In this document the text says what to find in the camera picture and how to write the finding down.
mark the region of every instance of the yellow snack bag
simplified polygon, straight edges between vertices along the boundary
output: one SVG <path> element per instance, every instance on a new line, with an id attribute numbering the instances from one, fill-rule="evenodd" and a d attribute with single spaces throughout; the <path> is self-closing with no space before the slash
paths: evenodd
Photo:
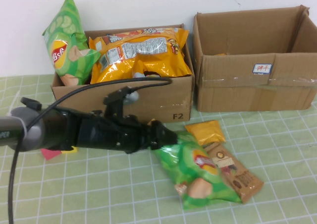
<path id="1" fill-rule="evenodd" d="M 226 141 L 217 120 L 186 125 L 185 127 L 187 131 L 196 138 L 200 146 L 204 146 L 212 142 Z"/>
<path id="2" fill-rule="evenodd" d="M 182 28 L 150 28 L 90 38 L 89 47 L 102 55 L 91 83 L 192 74 L 182 53 L 188 33 Z"/>

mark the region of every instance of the black cable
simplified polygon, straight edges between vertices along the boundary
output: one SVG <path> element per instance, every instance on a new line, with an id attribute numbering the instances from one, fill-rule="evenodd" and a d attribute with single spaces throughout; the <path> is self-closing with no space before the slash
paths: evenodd
<path id="1" fill-rule="evenodd" d="M 138 87 L 131 88 L 132 92 L 135 92 L 140 89 L 145 89 L 145 88 L 150 88 L 150 87 L 157 87 L 157 86 L 164 86 L 164 85 L 169 85 L 173 81 L 170 78 L 133 78 L 133 79 L 121 79 L 121 80 L 113 80 L 113 81 L 107 81 L 107 82 L 102 82 L 102 83 L 96 83 L 96 84 L 90 84 L 87 86 L 80 87 L 78 89 L 75 89 L 74 91 L 64 95 L 60 99 L 56 100 L 54 103 L 49 105 L 42 113 L 40 113 L 30 124 L 26 126 L 26 131 L 28 132 L 32 126 L 34 126 L 37 122 L 40 121 L 50 110 L 54 109 L 58 104 L 63 102 L 64 100 L 70 98 L 71 96 L 78 94 L 82 91 L 96 88 L 96 87 L 101 87 L 104 85 L 111 85 L 111 84 L 119 84 L 119 83 L 128 83 L 128 82 L 140 82 L 140 81 L 165 81 L 164 83 L 156 83 L 156 84 L 147 84 L 147 85 L 142 85 Z M 22 141 L 24 138 L 24 133 L 21 135 L 21 137 L 18 140 L 18 143 L 16 145 L 13 159 L 12 159 L 12 165 L 11 165 L 11 170 L 10 170 L 10 178 L 9 178 L 9 187 L 8 187 L 8 216 L 9 216 L 9 224 L 13 224 L 13 184 L 14 184 L 14 175 L 15 175 L 15 169 L 16 169 L 16 164 L 18 161 L 18 156 L 20 152 L 20 148 L 22 146 Z"/>

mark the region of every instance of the brown snack package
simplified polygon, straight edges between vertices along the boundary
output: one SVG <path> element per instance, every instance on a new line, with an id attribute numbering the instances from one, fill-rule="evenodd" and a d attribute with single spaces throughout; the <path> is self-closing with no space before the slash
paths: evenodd
<path id="1" fill-rule="evenodd" d="M 212 148 L 205 148 L 210 159 L 220 168 L 231 187 L 240 196 L 242 203 L 247 203 L 262 189 L 264 182 L 245 168 L 222 144 L 214 144 Z"/>
<path id="2" fill-rule="evenodd" d="M 221 142 L 218 142 L 218 141 L 211 142 L 205 145 L 204 150 L 208 153 L 209 151 L 211 151 L 212 149 L 216 148 L 219 145 L 221 145 Z"/>

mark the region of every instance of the robotic arm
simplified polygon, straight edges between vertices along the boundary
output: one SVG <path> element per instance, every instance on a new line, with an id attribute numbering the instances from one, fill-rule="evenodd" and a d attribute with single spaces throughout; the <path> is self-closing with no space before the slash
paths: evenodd
<path id="1" fill-rule="evenodd" d="M 104 98 L 106 110 L 79 112 L 56 107 L 46 113 L 26 135 L 23 124 L 30 124 L 44 110 L 32 99 L 22 98 L 26 107 L 11 111 L 12 117 L 0 118 L 0 145 L 16 149 L 24 135 L 20 151 L 50 149 L 70 151 L 74 147 L 125 151 L 127 154 L 150 147 L 159 149 L 177 143 L 177 135 L 155 120 L 140 123 L 136 116 L 123 116 L 123 101 L 131 93 L 124 87 Z"/>

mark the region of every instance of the pink paper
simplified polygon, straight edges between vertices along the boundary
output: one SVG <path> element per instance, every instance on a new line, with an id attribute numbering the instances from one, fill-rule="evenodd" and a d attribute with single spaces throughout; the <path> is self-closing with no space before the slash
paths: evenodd
<path id="1" fill-rule="evenodd" d="M 61 154 L 61 151 L 51 151 L 48 149 L 41 149 L 41 152 L 47 161 Z"/>

